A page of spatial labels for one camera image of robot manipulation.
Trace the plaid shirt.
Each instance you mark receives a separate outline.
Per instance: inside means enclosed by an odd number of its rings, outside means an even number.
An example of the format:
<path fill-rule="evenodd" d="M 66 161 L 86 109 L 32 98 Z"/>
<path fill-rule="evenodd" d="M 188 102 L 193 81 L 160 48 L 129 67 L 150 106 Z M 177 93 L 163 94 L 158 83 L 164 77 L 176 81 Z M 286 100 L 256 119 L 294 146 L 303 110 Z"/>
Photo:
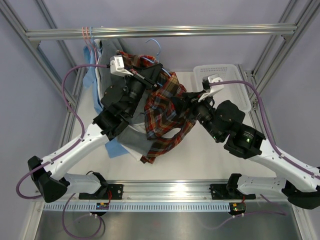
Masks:
<path fill-rule="evenodd" d="M 177 147 L 195 126 L 195 120 L 178 118 L 172 97 L 181 97 L 187 89 L 179 82 L 174 71 L 162 70 L 155 90 L 147 90 L 149 96 L 144 106 L 146 138 L 153 141 L 148 153 L 142 155 L 142 163 L 153 164 L 157 157 Z"/>

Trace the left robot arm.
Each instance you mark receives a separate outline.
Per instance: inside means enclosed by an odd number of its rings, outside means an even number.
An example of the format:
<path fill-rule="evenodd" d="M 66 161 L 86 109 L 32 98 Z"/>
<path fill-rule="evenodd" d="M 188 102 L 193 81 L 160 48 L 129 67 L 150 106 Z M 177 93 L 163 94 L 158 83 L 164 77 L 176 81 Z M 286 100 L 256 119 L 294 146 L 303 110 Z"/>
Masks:
<path fill-rule="evenodd" d="M 27 162 L 31 179 L 46 203 L 66 194 L 79 194 L 81 199 L 88 200 L 100 200 L 108 195 L 109 184 L 100 173 L 69 174 L 68 170 L 125 130 L 144 92 L 157 87 L 162 64 L 118 70 L 115 63 L 111 63 L 109 68 L 111 74 L 122 77 L 124 83 L 113 84 L 105 90 L 102 112 L 80 136 L 62 148 L 43 158 L 33 156 Z"/>

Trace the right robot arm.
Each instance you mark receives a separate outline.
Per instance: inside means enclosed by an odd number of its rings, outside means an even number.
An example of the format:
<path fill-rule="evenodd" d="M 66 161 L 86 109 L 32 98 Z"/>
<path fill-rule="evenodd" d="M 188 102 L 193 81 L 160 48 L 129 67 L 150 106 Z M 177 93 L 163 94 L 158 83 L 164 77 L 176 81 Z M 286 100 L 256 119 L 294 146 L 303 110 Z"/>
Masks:
<path fill-rule="evenodd" d="M 186 92 L 172 97 L 172 102 L 178 116 L 197 120 L 231 155 L 275 172 L 275 177 L 231 174 L 225 187 L 231 199 L 248 195 L 281 196 L 302 209 L 319 207 L 320 169 L 306 167 L 297 159 L 290 160 L 286 153 L 277 153 L 263 133 L 243 123 L 245 113 L 230 100 L 214 108 L 213 97 L 201 100 L 200 93 Z"/>

